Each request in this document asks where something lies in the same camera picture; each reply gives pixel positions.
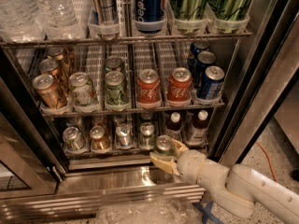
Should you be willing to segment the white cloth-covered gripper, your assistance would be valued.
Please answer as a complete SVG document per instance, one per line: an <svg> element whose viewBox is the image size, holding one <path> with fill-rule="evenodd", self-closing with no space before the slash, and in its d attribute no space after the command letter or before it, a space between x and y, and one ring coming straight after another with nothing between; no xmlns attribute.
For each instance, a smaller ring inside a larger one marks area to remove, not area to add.
<svg viewBox="0 0 299 224"><path fill-rule="evenodd" d="M191 184L197 184L209 192L225 190L229 169L206 157L205 154L188 150L180 141L173 139L174 153L178 158L178 166L174 156L160 155L151 152L150 160L159 169L170 175L180 177Z"/></svg>

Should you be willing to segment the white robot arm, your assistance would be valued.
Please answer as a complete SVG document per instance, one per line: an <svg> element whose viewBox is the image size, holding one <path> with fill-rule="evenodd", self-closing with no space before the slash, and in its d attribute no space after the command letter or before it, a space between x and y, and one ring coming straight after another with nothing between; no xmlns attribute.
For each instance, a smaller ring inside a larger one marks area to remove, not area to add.
<svg viewBox="0 0 299 224"><path fill-rule="evenodd" d="M169 155L154 150L150 159L170 175L204 188L217 205L237 217L250 217L259 203L285 224L299 224L299 195L246 165L228 168L175 139Z"/></svg>

